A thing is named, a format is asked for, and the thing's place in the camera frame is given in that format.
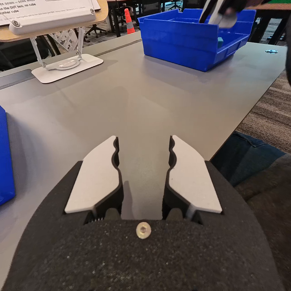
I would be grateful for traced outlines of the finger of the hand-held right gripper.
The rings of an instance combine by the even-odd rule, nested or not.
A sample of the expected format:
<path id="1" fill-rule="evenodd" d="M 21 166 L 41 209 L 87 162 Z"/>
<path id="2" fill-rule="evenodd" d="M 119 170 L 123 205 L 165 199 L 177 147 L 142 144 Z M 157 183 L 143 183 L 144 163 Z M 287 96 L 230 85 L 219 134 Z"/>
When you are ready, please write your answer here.
<path id="1" fill-rule="evenodd" d="M 224 2 L 224 0 L 207 0 L 199 18 L 199 23 L 205 23 L 206 19 L 210 17 L 208 24 L 223 25 L 224 13 L 221 12 L 221 9 Z"/>
<path id="2" fill-rule="evenodd" d="M 232 28 L 237 21 L 237 14 L 232 13 L 228 15 L 216 14 L 214 16 L 214 24 L 219 28 Z"/>

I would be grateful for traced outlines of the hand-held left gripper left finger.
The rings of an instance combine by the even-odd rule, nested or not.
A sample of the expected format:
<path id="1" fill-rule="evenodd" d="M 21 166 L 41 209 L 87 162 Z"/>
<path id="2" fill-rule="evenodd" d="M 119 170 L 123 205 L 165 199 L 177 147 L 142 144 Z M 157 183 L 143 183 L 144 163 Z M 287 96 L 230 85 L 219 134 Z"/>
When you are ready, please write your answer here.
<path id="1" fill-rule="evenodd" d="M 64 209 L 66 214 L 91 211 L 95 219 L 101 219 L 110 208 L 121 213 L 124 193 L 118 153 L 118 137 L 111 136 L 85 156 Z"/>

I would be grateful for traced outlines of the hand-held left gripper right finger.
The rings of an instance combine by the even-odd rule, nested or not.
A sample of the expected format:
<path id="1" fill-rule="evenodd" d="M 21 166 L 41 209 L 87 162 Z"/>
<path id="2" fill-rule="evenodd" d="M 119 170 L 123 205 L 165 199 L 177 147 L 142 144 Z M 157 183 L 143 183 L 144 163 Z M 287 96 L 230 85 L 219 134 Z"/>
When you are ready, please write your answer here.
<path id="1" fill-rule="evenodd" d="M 204 158 L 176 135 L 169 140 L 169 169 L 162 200 L 162 218 L 172 209 L 192 220 L 197 211 L 221 214 L 219 198 Z"/>

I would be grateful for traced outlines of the blue plastic bin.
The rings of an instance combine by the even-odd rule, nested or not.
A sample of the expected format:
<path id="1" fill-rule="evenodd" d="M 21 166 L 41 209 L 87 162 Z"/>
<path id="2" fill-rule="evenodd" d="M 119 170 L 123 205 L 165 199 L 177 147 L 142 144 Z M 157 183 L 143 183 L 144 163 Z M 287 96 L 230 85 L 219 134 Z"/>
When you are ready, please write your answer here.
<path id="1" fill-rule="evenodd" d="M 242 10 L 232 28 L 199 23 L 202 9 L 169 10 L 139 18 L 144 54 L 207 72 L 246 45 L 255 10 Z M 217 49 L 217 38 L 223 46 Z"/>
<path id="2" fill-rule="evenodd" d="M 6 111 L 0 107 L 0 205 L 15 197 Z"/>

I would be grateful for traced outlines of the grey desk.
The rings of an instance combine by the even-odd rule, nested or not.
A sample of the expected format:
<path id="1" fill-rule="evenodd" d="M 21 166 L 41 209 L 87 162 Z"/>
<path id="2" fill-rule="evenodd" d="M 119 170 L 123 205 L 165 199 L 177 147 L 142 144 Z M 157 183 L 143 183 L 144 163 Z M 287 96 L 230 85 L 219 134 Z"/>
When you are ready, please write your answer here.
<path id="1" fill-rule="evenodd" d="M 211 160 L 285 69 L 286 50 L 247 42 L 201 72 L 145 56 L 140 41 L 60 81 L 33 78 L 1 89 L 16 188 L 15 198 L 1 206 L 1 289 L 37 207 L 110 136 L 119 139 L 122 218 L 161 219 L 170 136 Z"/>

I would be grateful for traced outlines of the person's right hand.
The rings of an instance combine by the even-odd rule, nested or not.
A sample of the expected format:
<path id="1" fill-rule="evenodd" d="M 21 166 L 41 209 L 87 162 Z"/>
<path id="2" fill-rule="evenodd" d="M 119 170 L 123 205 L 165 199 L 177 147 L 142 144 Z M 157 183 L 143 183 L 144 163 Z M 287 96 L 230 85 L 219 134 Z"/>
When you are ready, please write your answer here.
<path id="1" fill-rule="evenodd" d="M 266 4 L 268 2 L 269 2 L 269 0 L 248 0 L 247 5 L 246 5 L 245 8 L 248 8 L 248 7 L 251 7 L 251 6 L 258 6 L 258 5 L 261 5 L 261 4 Z"/>

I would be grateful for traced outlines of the brown table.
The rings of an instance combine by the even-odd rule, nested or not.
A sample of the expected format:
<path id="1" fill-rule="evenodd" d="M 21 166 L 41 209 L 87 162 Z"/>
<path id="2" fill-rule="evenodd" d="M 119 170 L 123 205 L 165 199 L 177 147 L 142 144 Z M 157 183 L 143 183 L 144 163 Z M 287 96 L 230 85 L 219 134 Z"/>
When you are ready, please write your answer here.
<path id="1" fill-rule="evenodd" d="M 249 42 L 259 43 L 271 19 L 281 19 L 277 29 L 269 40 L 269 45 L 276 45 L 282 35 L 286 32 L 286 24 L 291 13 L 290 3 L 264 3 L 257 6 L 250 6 L 246 9 L 256 10 L 255 20 L 260 18 L 259 24 L 253 29 Z"/>

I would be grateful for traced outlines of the orange traffic cone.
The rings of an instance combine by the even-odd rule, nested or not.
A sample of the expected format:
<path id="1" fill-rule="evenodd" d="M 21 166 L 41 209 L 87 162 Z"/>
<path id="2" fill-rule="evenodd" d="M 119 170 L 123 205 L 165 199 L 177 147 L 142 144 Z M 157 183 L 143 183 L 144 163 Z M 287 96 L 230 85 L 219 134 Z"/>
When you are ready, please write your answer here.
<path id="1" fill-rule="evenodd" d="M 129 13 L 129 9 L 125 8 L 124 12 L 125 12 L 127 34 L 129 35 L 129 34 L 135 33 L 135 28 L 134 28 L 134 25 L 133 25 L 133 22 L 132 22 L 130 13 Z"/>

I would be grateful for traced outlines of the person's grey hoodie torso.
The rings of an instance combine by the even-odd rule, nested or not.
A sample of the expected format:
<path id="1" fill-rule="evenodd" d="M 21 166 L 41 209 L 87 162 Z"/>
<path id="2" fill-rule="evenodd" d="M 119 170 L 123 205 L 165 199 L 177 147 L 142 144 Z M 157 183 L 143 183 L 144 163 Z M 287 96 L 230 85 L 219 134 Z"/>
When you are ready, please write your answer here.
<path id="1" fill-rule="evenodd" d="M 270 167 L 236 187 L 252 209 L 270 245 L 279 276 L 291 290 L 291 156 L 285 154 Z"/>

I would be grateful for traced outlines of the black office chair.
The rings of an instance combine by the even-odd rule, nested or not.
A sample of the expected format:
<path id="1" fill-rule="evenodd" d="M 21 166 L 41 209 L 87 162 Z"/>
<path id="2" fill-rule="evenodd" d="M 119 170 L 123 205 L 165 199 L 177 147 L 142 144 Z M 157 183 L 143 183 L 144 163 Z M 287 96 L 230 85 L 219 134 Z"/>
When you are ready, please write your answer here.
<path id="1" fill-rule="evenodd" d="M 91 34 L 94 33 L 95 34 L 95 38 L 99 38 L 100 36 L 103 35 L 107 35 L 107 31 L 103 28 L 99 28 L 97 27 L 96 24 L 93 24 L 92 27 L 85 32 L 85 39 L 88 39 L 89 36 L 91 36 Z"/>

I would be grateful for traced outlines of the wooden document stand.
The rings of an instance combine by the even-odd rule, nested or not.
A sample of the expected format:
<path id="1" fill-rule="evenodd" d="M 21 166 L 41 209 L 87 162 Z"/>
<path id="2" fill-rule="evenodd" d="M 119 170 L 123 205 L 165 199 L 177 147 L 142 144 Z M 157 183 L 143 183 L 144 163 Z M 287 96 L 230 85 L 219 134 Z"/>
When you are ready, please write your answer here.
<path id="1" fill-rule="evenodd" d="M 32 70 L 32 74 L 43 84 L 53 83 L 79 72 L 96 67 L 103 60 L 89 54 L 82 55 L 85 27 L 103 22 L 108 15 L 107 1 L 99 1 L 101 10 L 75 11 L 67 15 L 51 14 L 38 18 L 24 18 L 20 22 L 13 20 L 8 25 L 1 25 L 1 49 L 30 41 L 36 59 L 41 67 Z M 78 44 L 75 56 L 46 64 L 38 49 L 37 37 L 49 35 L 58 31 L 78 28 Z"/>

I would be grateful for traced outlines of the printed instruction poster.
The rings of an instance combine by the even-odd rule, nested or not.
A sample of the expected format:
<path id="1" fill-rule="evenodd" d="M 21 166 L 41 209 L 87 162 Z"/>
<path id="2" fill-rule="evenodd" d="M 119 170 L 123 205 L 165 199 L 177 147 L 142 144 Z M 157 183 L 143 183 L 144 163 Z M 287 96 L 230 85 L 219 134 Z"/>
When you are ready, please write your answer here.
<path id="1" fill-rule="evenodd" d="M 74 51 L 77 47 L 78 38 L 73 29 L 58 31 L 50 34 L 50 36 L 68 52 Z"/>

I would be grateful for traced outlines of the printed instruction sheet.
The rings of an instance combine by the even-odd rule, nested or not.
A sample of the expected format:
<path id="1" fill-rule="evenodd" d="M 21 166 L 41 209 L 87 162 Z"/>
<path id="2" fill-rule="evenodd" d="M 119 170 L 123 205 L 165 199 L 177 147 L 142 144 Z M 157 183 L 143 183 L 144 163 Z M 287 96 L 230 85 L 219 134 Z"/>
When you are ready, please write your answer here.
<path id="1" fill-rule="evenodd" d="M 38 18 L 55 14 L 69 14 L 75 11 L 101 10 L 96 0 L 1 0 L 0 25 L 8 25 L 13 20 Z"/>

